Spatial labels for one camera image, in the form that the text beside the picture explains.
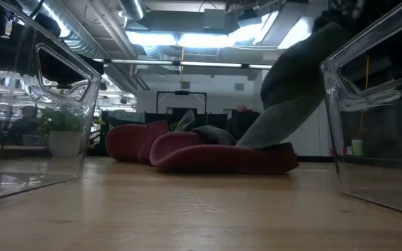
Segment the small silver ventilation duct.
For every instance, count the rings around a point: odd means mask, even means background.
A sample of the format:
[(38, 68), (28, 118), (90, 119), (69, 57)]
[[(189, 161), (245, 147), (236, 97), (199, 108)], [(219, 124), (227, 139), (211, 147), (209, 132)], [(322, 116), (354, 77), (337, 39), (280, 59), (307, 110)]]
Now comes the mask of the small silver ventilation duct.
[(124, 15), (128, 20), (141, 20), (146, 13), (146, 6), (143, 0), (119, 0)]

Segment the grey-green baseball cap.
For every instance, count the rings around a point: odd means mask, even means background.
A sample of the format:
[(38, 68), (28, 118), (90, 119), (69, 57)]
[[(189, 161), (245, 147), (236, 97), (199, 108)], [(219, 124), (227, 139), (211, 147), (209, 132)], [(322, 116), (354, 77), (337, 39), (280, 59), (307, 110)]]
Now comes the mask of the grey-green baseball cap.
[(178, 122), (174, 132), (194, 132), (207, 144), (220, 144), (234, 146), (237, 140), (226, 130), (212, 125), (195, 127), (195, 114), (188, 110)]
[(329, 23), (284, 51), (262, 81), (263, 112), (237, 145), (266, 149), (298, 129), (324, 99), (320, 64), (351, 38), (343, 27)]

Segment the grey-green cover sheet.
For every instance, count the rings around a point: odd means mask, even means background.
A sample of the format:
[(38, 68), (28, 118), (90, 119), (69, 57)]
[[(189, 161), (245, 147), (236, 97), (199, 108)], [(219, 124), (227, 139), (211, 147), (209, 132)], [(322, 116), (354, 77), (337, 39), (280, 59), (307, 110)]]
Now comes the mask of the grey-green cover sheet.
[(145, 122), (145, 113), (127, 112), (125, 110), (109, 111), (108, 115), (122, 121)]

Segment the green cup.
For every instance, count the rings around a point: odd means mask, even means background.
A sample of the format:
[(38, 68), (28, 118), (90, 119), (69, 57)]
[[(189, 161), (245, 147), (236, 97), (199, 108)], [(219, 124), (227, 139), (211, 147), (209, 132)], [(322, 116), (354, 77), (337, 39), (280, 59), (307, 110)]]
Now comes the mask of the green cup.
[(352, 154), (357, 157), (363, 156), (363, 141), (361, 139), (353, 139), (351, 141)]

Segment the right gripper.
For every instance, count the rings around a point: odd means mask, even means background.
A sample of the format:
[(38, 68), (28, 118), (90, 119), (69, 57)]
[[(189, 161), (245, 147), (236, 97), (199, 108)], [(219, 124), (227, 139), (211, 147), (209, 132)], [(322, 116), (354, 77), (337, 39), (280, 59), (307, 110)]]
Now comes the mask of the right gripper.
[(341, 23), (343, 15), (357, 19), (361, 15), (365, 3), (366, 0), (327, 0), (329, 8), (337, 9), (340, 12), (322, 12), (315, 18), (312, 32), (316, 32), (330, 23)]

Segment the black gantry frame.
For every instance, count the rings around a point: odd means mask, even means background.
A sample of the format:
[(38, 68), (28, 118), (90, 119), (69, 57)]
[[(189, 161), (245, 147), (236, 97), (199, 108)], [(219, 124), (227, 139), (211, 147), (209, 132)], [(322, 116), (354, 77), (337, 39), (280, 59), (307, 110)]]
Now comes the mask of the black gantry frame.
[(159, 107), (159, 95), (165, 93), (165, 94), (174, 94), (176, 96), (189, 96), (189, 95), (203, 95), (204, 96), (204, 113), (208, 114), (207, 111), (207, 97), (208, 94), (206, 92), (190, 92), (190, 91), (185, 91), (185, 90), (179, 90), (179, 91), (157, 91), (156, 92), (156, 105), (155, 105), (155, 113), (158, 113), (158, 107)]

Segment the green potted plant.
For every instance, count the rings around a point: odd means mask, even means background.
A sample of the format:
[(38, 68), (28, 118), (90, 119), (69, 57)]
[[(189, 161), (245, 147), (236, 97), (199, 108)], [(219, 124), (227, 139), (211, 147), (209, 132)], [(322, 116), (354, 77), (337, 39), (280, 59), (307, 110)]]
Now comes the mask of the green potted plant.
[(104, 124), (94, 116), (94, 108), (46, 107), (33, 120), (38, 133), (47, 140), (47, 147), (54, 158), (76, 158), (85, 154), (94, 133), (94, 124)]

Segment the person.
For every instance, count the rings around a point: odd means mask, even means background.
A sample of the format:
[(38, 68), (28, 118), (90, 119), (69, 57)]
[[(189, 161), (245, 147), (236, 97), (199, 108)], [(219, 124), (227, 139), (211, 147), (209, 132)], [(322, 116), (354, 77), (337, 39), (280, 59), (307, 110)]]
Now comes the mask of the person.
[(236, 110), (232, 110), (232, 116), (228, 119), (225, 129), (239, 141), (259, 115), (259, 112), (254, 112), (247, 106), (238, 106)]
[(38, 115), (37, 106), (25, 106), (22, 108), (22, 118), (16, 120), (10, 127), (8, 139), (13, 145), (38, 146), (38, 124), (35, 122)]

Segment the bright ceiling light panel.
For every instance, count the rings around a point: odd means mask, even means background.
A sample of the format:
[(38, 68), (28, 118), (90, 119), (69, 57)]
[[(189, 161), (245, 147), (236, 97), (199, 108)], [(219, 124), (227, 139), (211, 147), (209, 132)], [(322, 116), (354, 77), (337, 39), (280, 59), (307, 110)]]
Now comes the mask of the bright ceiling light panel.
[(309, 20), (300, 18), (289, 31), (276, 28), (278, 12), (234, 17), (225, 12), (224, 30), (204, 29), (203, 12), (153, 10), (124, 29), (132, 44), (189, 48), (264, 46), (286, 49), (311, 35)]

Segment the grey ceiling equipment box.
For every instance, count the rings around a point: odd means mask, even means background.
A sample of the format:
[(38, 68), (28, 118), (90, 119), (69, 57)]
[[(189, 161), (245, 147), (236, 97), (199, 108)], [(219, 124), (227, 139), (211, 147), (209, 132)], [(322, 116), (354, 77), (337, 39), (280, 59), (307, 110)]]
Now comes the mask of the grey ceiling equipment box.
[(204, 29), (224, 30), (225, 11), (218, 9), (204, 9)]

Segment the large silver ventilation duct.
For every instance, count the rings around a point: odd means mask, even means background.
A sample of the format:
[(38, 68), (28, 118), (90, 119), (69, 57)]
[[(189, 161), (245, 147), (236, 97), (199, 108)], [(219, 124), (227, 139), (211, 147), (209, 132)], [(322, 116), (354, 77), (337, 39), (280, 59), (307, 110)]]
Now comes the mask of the large silver ventilation duct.
[(108, 54), (64, 5), (65, 0), (16, 0), (22, 11), (62, 40), (74, 52), (89, 58), (108, 58)]

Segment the long ceiling tube light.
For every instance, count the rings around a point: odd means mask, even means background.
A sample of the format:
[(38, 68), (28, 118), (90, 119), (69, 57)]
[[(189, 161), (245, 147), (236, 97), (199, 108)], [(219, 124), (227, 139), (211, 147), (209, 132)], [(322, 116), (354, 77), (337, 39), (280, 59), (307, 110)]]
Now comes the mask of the long ceiling tube light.
[(253, 63), (221, 63), (207, 61), (166, 61), (166, 60), (142, 60), (142, 59), (94, 59), (104, 64), (131, 64), (144, 66), (189, 66), (212, 68), (241, 68), (251, 70), (269, 70), (272, 65)]

